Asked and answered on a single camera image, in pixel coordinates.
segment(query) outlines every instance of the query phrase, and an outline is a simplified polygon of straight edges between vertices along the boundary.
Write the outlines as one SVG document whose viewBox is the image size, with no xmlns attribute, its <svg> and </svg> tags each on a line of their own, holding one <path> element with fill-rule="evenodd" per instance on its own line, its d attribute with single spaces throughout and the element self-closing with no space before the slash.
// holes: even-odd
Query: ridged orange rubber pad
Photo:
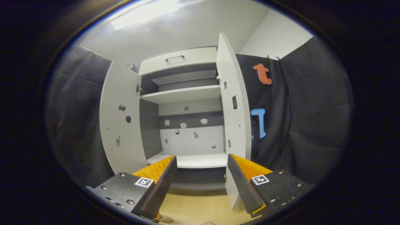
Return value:
<svg viewBox="0 0 400 225">
<path fill-rule="evenodd" d="M 134 172 L 133 175 L 152 179 L 154 180 L 154 184 L 156 184 L 157 181 L 160 179 L 161 175 L 164 173 L 167 166 L 170 164 L 173 157 L 174 155 L 171 155 L 168 158 L 165 158 L 149 166 L 146 166 L 145 168 L 137 172 Z"/>
<path fill-rule="evenodd" d="M 259 164 L 254 163 L 248 159 L 244 159 L 244 158 L 234 155 L 234 154 L 231 154 L 231 155 L 235 159 L 236 163 L 239 165 L 240 169 L 242 170 L 242 172 L 248 182 L 250 182 L 250 179 L 252 177 L 272 173 L 271 170 L 269 170 L 265 167 L 262 167 Z"/>
</svg>

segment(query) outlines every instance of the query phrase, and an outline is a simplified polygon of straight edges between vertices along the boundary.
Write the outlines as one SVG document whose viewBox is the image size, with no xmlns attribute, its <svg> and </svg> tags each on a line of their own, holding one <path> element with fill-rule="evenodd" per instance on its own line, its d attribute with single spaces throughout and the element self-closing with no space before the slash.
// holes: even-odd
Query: drawer handle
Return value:
<svg viewBox="0 0 400 225">
<path fill-rule="evenodd" d="M 166 59 L 165 59 L 165 61 L 168 61 L 168 59 L 170 59 L 170 58 L 176 58 L 176 57 L 182 57 L 182 58 L 185 58 L 185 56 L 184 56 L 184 55 L 180 55 L 180 56 L 173 56 L 173 57 L 166 58 Z"/>
</svg>

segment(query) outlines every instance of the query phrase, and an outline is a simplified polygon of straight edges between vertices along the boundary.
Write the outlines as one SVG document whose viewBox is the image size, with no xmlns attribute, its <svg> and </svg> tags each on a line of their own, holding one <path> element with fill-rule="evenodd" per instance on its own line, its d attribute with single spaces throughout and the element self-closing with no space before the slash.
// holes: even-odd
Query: floor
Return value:
<svg viewBox="0 0 400 225">
<path fill-rule="evenodd" d="M 235 210 L 231 210 L 227 195 L 202 196 L 167 193 L 161 205 L 160 214 L 174 220 L 173 223 L 159 223 L 165 225 L 202 225 L 209 221 L 216 225 L 238 225 L 252 220 L 246 213 L 242 201 Z"/>
</svg>

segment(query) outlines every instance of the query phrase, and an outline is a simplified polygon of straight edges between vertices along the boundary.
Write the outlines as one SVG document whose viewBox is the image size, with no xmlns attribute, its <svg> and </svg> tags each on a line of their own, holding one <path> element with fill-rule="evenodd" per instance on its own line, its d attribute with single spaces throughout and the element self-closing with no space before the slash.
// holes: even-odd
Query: white ceiling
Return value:
<svg viewBox="0 0 400 225">
<path fill-rule="evenodd" d="M 177 12 L 115 31 L 110 22 L 91 29 L 81 44 L 110 60 L 137 66 L 165 52 L 218 45 L 224 32 L 239 53 L 269 8 L 251 0 L 179 0 Z"/>
</svg>

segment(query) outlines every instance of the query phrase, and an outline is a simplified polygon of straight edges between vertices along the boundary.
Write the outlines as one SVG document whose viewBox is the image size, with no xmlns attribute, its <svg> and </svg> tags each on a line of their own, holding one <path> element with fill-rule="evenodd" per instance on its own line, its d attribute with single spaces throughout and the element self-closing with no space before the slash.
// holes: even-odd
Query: ceiling light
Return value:
<svg viewBox="0 0 400 225">
<path fill-rule="evenodd" d="M 145 22 L 163 14 L 176 12 L 179 9 L 178 0 L 158 0 L 143 6 L 141 5 L 113 20 L 111 24 L 114 29 L 119 30 L 127 25 Z"/>
</svg>

